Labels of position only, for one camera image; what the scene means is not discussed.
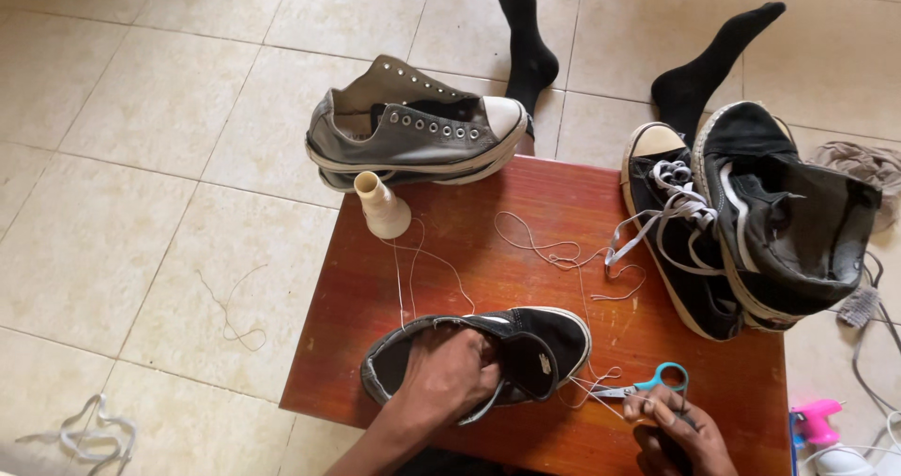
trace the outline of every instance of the black sock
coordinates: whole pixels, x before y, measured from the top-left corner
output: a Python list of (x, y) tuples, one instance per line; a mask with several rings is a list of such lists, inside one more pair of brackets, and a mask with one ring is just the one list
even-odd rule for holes
[[(523, 103), (535, 115), (538, 94), (557, 78), (557, 57), (544, 45), (538, 33), (536, 0), (499, 0), (510, 24), (510, 82), (504, 96)], [(532, 123), (529, 134), (534, 136)]]
[(683, 67), (670, 69), (651, 84), (650, 95), (659, 107), (660, 120), (683, 133), (688, 147), (695, 141), (704, 105), (729, 75), (735, 60), (785, 10), (782, 2), (767, 2), (732, 17), (704, 53)]

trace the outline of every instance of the pink glue gun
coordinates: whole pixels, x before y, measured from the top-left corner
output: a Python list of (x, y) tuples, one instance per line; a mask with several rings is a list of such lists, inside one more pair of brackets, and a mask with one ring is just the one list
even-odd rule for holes
[(826, 423), (826, 417), (841, 411), (836, 400), (823, 399), (802, 407), (793, 407), (791, 412), (799, 415), (798, 426), (808, 443), (830, 446), (839, 442), (839, 435)]

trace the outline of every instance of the scissors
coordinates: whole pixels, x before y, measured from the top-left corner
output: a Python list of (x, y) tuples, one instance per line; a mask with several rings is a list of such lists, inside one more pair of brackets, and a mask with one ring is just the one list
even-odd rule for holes
[[(680, 374), (681, 379), (679, 384), (669, 385), (663, 382), (662, 375), (663, 371), (666, 369), (675, 369)], [(663, 385), (676, 392), (683, 391), (688, 387), (688, 371), (678, 363), (667, 361), (666, 363), (661, 363), (657, 366), (657, 371), (654, 372), (654, 378), (650, 381), (635, 383), (632, 386), (624, 387), (611, 387), (597, 384), (591, 387), (591, 395), (594, 395), (599, 399), (625, 399), (629, 395), (634, 395), (641, 390), (650, 390), (657, 385)]]

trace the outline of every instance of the red wooden tabletop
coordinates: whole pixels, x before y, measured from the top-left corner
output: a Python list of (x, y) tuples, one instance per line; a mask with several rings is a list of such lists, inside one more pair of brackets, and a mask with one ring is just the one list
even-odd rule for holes
[[(425, 225), (422, 249), (456, 267), (477, 312), (552, 306), (586, 315), (578, 272), (557, 269), (502, 240), (493, 223), (498, 212), (522, 217), (537, 245), (579, 242), (583, 257), (608, 245), (616, 225), (628, 217), (619, 172), (533, 158), (516, 157), (473, 184), (405, 185), (396, 192)], [(499, 225), (513, 241), (527, 244), (515, 220), (502, 216)], [(629, 226), (624, 237), (632, 236)], [(415, 247), (421, 238), (413, 222), (397, 244)], [(572, 248), (551, 251), (571, 256)], [(398, 251), (408, 321), (412, 254)], [(591, 364), (598, 374), (623, 369), (623, 378), (605, 384), (645, 381), (660, 363), (681, 363), (690, 376), (688, 400), (715, 418), (739, 472), (790, 474), (782, 336), (745, 330), (728, 343), (708, 341), (682, 325), (645, 246), (636, 246), (620, 263), (640, 265), (648, 276), (633, 298), (588, 299)], [(582, 273), (586, 295), (620, 297), (641, 282), (636, 269), (605, 277), (601, 259)], [(472, 310), (453, 271), (431, 257), (419, 255), (412, 285), (418, 315)], [(360, 385), (359, 364), (370, 344), (399, 325), (393, 250), (366, 229), (357, 196), (345, 195), (281, 406), (367, 427), (379, 408)], [(587, 369), (581, 377), (589, 378)], [(436, 445), (552, 473), (640, 474), (632, 427), (597, 402), (580, 409), (563, 403), (583, 396), (569, 384), (547, 402), (497, 408), (475, 424), (453, 427)], [(612, 404), (620, 409), (617, 401)]]

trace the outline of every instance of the blue scissors handle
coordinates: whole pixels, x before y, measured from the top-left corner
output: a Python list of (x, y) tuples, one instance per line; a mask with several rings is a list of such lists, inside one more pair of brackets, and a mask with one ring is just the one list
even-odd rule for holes
[[(663, 382), (663, 371), (666, 369), (676, 369), (682, 374), (682, 381), (678, 385), (670, 386), (667, 383)], [(666, 363), (661, 363), (657, 366), (657, 371), (654, 372), (654, 378), (648, 382), (644, 383), (635, 383), (635, 387), (637, 390), (650, 390), (657, 385), (663, 385), (670, 390), (673, 391), (682, 391), (688, 386), (688, 371), (685, 370), (685, 367), (682, 367), (678, 363), (673, 363), (672, 361), (667, 361)]]

